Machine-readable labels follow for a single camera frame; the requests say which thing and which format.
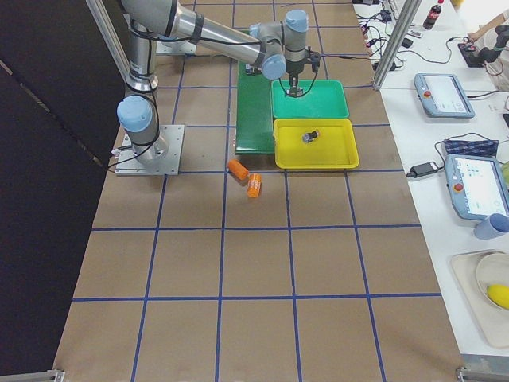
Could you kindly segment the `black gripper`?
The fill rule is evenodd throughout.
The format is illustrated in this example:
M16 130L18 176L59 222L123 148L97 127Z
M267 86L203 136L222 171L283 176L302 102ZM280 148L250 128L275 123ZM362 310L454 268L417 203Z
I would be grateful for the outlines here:
M286 72L289 74L289 85L291 91L298 90L298 76L304 70L304 61L286 60Z

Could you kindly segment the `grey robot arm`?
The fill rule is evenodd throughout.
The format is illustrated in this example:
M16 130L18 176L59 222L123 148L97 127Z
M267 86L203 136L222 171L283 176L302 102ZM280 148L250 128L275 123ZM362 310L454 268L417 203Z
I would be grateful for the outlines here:
M130 162L158 173L169 156L158 115L155 74L157 43L203 45L258 69L268 80L289 76L288 96L303 96L298 78L319 58L306 44L304 10L289 11L283 21L252 25L242 33L183 7L178 1L123 1L129 17L130 55L126 94L117 106L119 122L130 139Z

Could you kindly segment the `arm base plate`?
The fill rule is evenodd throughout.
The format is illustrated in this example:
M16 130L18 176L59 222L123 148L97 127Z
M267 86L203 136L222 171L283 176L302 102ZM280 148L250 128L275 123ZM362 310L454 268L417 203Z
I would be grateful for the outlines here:
M133 146L127 133L124 134L115 174L118 176L160 176L179 174L181 151L185 136L185 125L161 125L158 140L146 151Z
M196 45L188 41L159 41L156 54L158 56L194 56Z

